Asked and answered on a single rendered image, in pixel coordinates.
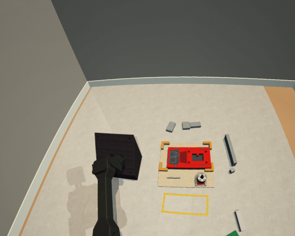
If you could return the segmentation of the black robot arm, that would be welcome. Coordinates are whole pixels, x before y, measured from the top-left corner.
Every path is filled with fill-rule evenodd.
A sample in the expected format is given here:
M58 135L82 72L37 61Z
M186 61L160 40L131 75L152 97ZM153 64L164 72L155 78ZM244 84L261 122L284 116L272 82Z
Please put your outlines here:
M113 220L112 178L124 168L123 154L110 154L92 164L92 174L98 180L98 221L92 236L120 236L119 227Z

